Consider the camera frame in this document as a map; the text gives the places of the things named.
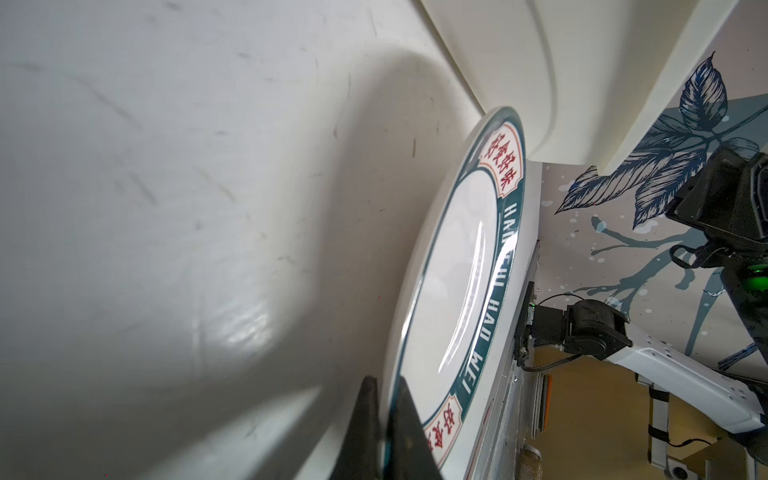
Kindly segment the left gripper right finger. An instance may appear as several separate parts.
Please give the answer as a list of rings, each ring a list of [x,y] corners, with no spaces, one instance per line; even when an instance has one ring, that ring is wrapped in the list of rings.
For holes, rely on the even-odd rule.
[[[429,450],[409,386],[405,378],[396,381],[389,410],[383,459],[384,479],[442,478]]]

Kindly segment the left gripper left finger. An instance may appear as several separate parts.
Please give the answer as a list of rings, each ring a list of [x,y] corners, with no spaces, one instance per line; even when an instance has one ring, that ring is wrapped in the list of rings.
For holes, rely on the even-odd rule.
[[[341,449],[329,476],[331,480],[377,479],[377,449],[380,423],[378,418],[378,384],[366,376],[358,391]]]

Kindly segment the green rim plate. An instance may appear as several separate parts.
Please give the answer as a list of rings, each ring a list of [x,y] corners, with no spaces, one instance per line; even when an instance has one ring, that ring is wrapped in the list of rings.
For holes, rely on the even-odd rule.
[[[527,177],[521,119],[496,108],[460,149],[408,263],[380,383],[382,467],[400,387],[436,467],[459,478],[468,465],[535,245]]]

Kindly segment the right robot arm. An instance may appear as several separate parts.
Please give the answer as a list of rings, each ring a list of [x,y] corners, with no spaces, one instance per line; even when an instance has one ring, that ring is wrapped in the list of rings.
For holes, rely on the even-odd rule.
[[[767,155],[746,159],[721,147],[686,181],[665,210],[701,232],[692,248],[675,245],[671,261],[685,270],[717,268],[722,286],[756,349],[767,352]],[[571,359],[619,365],[696,408],[749,455],[767,461],[767,389],[719,373],[659,346],[616,308],[579,300],[555,315],[557,342]]]

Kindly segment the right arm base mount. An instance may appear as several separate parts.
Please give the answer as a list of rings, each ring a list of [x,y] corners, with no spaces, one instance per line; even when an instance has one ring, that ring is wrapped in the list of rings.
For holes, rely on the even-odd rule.
[[[514,330],[513,358],[519,367],[532,365],[537,346],[561,346],[565,336],[565,311],[539,306],[534,293],[535,284],[529,281]]]

